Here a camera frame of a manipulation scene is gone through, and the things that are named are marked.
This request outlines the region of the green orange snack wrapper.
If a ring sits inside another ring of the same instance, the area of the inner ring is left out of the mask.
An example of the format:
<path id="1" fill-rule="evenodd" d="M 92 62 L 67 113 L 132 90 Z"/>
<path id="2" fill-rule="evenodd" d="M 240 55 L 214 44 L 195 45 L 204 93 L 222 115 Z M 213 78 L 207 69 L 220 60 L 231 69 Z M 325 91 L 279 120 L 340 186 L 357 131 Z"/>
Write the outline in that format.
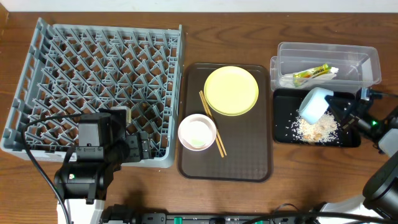
<path id="1" fill-rule="evenodd" d="M 298 87 L 303 83 L 301 78 L 315 78 L 317 76 L 324 75 L 324 74 L 328 73 L 330 70 L 331 70 L 331 67 L 328 64 L 323 64 L 320 67 L 310 68 L 308 70 L 295 73 L 295 74 L 293 74 L 293 78 L 294 78 L 293 84 L 296 87 Z"/>

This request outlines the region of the leftover rice food waste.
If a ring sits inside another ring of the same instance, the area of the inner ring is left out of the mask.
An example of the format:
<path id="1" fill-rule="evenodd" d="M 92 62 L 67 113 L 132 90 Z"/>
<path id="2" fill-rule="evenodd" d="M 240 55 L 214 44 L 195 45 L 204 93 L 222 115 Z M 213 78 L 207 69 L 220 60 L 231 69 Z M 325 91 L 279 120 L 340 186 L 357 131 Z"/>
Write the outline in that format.
<path id="1" fill-rule="evenodd" d="M 338 139 L 340 125 L 335 121 L 335 117 L 327 111 L 315 124 L 309 124 L 301 116 L 297 116 L 290 127 L 296 140 L 326 144 Z"/>

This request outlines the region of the light blue bowl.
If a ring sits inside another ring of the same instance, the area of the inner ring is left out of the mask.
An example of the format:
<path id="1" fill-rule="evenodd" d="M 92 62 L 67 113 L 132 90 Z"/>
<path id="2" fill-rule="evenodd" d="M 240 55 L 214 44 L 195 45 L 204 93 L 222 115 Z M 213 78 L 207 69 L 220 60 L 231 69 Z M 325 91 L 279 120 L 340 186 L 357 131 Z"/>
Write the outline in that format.
<path id="1" fill-rule="evenodd" d="M 329 107 L 325 97 L 333 95 L 333 91 L 320 87 L 310 90 L 298 109 L 299 115 L 308 124 L 315 124 Z"/>

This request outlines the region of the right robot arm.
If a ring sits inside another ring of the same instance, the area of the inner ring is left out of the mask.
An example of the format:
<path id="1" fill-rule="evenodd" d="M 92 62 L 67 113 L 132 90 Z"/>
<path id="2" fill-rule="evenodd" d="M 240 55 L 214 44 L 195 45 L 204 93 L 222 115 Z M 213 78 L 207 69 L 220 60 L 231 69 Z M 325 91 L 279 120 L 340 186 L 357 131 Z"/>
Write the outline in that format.
<path id="1" fill-rule="evenodd" d="M 383 218 L 397 223 L 397 108 L 384 119 L 369 114 L 374 100 L 387 93 L 363 88 L 355 100 L 327 96 L 329 109 L 344 128 L 354 128 L 389 157 L 366 182 L 362 195 L 339 203 L 324 203 L 323 213 L 345 213 Z"/>

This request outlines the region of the white napkin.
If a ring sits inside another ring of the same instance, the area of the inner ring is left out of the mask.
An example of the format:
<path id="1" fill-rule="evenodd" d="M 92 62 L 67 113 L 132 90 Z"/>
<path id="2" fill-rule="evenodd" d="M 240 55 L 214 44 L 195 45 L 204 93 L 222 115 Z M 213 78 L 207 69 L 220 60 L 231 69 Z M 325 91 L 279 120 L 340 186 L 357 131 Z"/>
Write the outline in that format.
<path id="1" fill-rule="evenodd" d="M 331 70 L 326 72 L 325 74 L 316 76 L 316 77 L 310 77 L 310 79 L 318 81 L 319 83 L 324 83 L 327 80 L 332 80 L 336 77 L 339 69 L 336 67 L 332 67 Z M 295 73 L 288 73 L 279 78 L 277 83 L 283 87 L 283 88 L 298 88 L 298 89 L 304 89 L 305 87 L 309 87 L 312 84 L 308 80 L 297 80 L 295 81 L 294 79 Z"/>

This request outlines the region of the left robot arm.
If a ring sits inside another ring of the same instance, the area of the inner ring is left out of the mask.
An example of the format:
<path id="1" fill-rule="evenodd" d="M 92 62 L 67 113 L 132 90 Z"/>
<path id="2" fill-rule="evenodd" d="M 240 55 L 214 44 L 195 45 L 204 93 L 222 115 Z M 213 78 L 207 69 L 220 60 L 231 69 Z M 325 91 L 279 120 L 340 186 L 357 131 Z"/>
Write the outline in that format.
<path id="1" fill-rule="evenodd" d="M 123 163 L 152 159 L 145 131 L 127 133 L 131 110 L 125 106 L 83 114 L 78 122 L 78 144 L 72 146 L 55 174 L 65 207 L 65 223 L 140 223 L 126 205 L 105 207 L 107 189 Z"/>

